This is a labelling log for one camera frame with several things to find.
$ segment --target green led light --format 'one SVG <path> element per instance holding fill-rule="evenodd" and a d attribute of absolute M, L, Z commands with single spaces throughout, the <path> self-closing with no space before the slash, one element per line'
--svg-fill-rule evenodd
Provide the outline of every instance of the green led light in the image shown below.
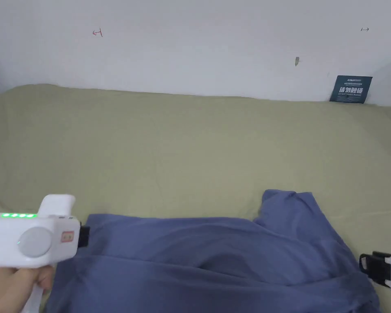
<path fill-rule="evenodd" d="M 36 218 L 37 214 L 3 213 L 2 218 Z"/>

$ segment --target controller grip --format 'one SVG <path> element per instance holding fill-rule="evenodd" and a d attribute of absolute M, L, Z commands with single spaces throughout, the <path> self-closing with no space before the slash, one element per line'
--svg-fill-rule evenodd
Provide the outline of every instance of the controller grip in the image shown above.
<path fill-rule="evenodd" d="M 38 313 L 42 301 L 43 289 L 35 284 L 21 313 Z"/>

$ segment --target white controller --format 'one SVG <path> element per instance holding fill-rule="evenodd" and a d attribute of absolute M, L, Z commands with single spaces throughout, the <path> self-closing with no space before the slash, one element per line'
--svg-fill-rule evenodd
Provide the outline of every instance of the white controller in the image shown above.
<path fill-rule="evenodd" d="M 75 256 L 81 225 L 71 216 L 74 202 L 50 194 L 37 214 L 0 213 L 0 267 L 38 268 Z M 38 313 L 42 294 L 35 285 L 22 313 Z"/>

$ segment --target wall mark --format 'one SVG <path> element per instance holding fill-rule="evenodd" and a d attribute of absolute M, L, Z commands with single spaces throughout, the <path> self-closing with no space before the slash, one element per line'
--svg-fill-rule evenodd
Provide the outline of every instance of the wall mark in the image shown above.
<path fill-rule="evenodd" d="M 98 33 L 103 37 L 103 34 L 102 34 L 102 32 L 101 32 L 101 29 L 100 29 L 99 32 L 92 31 L 92 34 L 93 34 L 94 36 L 97 36 Z"/>

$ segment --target chinese characters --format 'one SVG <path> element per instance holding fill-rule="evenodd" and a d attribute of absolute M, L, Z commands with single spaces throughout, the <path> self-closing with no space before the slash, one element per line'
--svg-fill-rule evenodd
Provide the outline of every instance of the chinese characters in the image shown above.
<path fill-rule="evenodd" d="M 346 93 L 359 93 L 361 94 L 364 91 L 364 88 L 355 88 L 355 87 L 340 87 L 339 92 Z"/>

